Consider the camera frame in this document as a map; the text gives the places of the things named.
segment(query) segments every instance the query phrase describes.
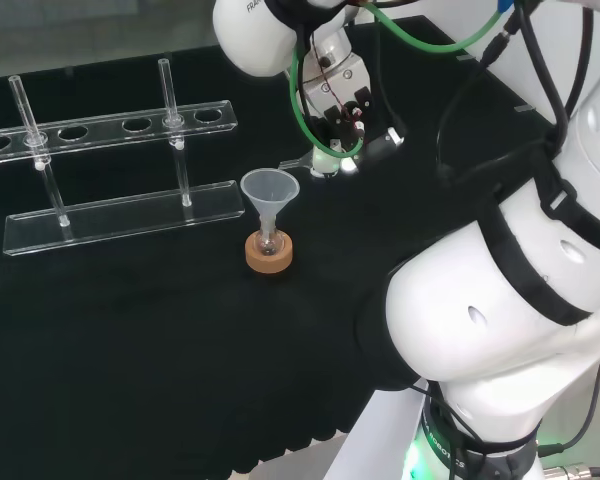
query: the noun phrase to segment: black fabric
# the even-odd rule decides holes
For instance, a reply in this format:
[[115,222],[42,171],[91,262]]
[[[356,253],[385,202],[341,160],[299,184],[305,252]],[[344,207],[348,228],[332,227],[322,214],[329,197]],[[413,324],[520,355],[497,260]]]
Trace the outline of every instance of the black fabric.
[[488,199],[482,205],[478,224],[502,275],[537,312],[563,326],[575,325],[591,315],[563,299],[536,271],[494,199]]
[[[422,18],[401,21],[431,43],[449,40]],[[385,31],[384,77],[412,126],[404,145],[364,175],[301,191],[278,225],[294,262],[275,278],[245,264],[258,225],[239,219],[23,257],[2,255],[4,217],[49,208],[30,162],[0,165],[0,480],[226,479],[312,437],[349,431],[373,385],[356,368],[355,309],[400,260],[473,219],[476,199],[523,164],[462,189],[435,177],[435,120],[474,65],[415,52]],[[353,48],[373,75],[373,31]],[[163,105],[157,60],[134,58],[23,75],[38,121]],[[217,47],[172,54],[180,104],[228,98],[234,134],[187,142],[192,183],[235,179],[298,158],[283,75],[247,78]],[[487,76],[449,125],[459,169],[537,138],[547,124]],[[0,128],[19,125],[5,78]],[[176,188],[167,142],[58,156],[67,204]]]

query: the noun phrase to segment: floor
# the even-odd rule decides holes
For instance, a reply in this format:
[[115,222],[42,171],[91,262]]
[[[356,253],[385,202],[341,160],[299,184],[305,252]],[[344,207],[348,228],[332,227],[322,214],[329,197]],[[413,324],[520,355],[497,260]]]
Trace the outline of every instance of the floor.
[[214,0],[0,0],[0,76],[216,43]]

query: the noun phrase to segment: funnel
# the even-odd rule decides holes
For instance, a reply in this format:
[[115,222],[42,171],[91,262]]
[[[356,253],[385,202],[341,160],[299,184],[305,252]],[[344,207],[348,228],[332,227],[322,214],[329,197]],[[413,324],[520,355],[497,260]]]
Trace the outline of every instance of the funnel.
[[276,229],[276,215],[300,192],[298,181],[274,168],[253,170],[242,177],[242,191],[260,213],[260,231],[247,239],[247,263],[262,273],[277,273],[291,263],[292,244]]

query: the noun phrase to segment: acrylic base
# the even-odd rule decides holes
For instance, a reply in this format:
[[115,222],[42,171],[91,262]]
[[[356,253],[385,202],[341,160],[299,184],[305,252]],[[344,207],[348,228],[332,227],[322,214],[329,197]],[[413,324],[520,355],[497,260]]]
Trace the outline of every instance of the acrylic base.
[[239,217],[244,213],[235,181],[194,187],[192,206],[180,190],[149,193],[67,207],[70,226],[60,227],[53,209],[8,216],[3,251],[22,255]]

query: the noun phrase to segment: metal connector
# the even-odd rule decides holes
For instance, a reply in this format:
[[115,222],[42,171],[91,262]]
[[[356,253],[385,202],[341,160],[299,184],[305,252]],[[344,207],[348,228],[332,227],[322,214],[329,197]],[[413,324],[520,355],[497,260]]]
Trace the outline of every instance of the metal connector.
[[591,470],[582,463],[566,467],[546,468],[544,478],[547,480],[591,480]]

